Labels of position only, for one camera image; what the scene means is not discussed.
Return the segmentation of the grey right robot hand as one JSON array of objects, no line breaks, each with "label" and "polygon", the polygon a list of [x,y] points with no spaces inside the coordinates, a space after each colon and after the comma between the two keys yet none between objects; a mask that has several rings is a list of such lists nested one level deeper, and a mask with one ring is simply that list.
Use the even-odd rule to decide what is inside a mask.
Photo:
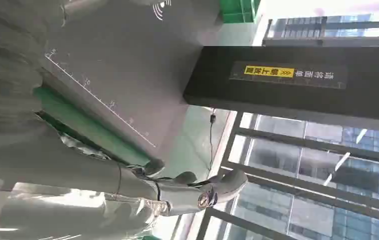
[{"label": "grey right robot hand", "polygon": [[137,175],[115,162],[98,160],[67,147],[50,126],[25,129],[0,126],[0,190],[16,183],[79,189],[160,204],[162,216],[197,213],[236,197],[247,184],[241,170],[232,170],[199,184]]}]

